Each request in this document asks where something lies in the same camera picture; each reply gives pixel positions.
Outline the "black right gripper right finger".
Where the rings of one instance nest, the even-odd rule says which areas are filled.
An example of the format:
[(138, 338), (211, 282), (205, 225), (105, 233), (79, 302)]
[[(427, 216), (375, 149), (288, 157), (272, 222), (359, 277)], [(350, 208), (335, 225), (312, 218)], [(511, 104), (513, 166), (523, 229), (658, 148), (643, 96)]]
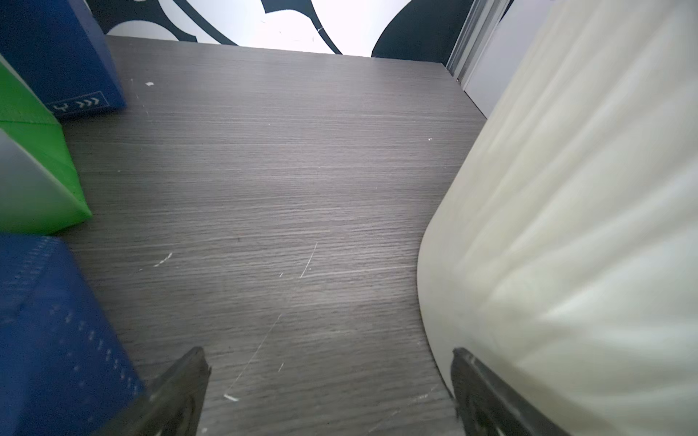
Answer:
[(565, 435), (465, 348), (455, 348), (451, 380), (457, 416), (467, 435)]

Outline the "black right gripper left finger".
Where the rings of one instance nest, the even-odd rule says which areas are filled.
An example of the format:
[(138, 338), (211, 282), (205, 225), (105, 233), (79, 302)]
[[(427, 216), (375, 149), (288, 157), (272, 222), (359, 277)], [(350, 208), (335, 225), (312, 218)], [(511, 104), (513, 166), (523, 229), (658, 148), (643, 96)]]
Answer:
[(196, 435), (212, 369), (194, 347), (95, 435)]

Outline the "blue white takeout bag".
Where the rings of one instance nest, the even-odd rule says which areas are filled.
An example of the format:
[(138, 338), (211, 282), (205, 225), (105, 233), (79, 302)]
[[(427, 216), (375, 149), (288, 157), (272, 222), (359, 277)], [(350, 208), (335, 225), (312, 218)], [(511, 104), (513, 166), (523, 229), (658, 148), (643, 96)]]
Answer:
[(1, 56), (58, 119), (127, 107), (105, 34), (85, 1), (3, 0)]
[(67, 245), (2, 234), (2, 434), (89, 435), (144, 390)]

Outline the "green white right takeout bag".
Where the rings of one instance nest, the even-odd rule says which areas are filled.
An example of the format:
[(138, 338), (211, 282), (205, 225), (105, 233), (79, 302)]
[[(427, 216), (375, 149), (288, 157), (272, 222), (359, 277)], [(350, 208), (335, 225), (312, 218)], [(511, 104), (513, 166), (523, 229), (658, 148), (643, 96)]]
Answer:
[(62, 125), (1, 61), (1, 231), (54, 234), (93, 216)]

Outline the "cream ribbed trash bin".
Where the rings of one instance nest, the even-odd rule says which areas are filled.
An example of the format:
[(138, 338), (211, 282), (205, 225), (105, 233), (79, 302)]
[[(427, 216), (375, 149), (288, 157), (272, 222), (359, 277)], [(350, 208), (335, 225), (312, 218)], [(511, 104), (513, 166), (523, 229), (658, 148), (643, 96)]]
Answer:
[(696, 434), (696, 2), (552, 2), (416, 278), (460, 410), (474, 357), (555, 430)]

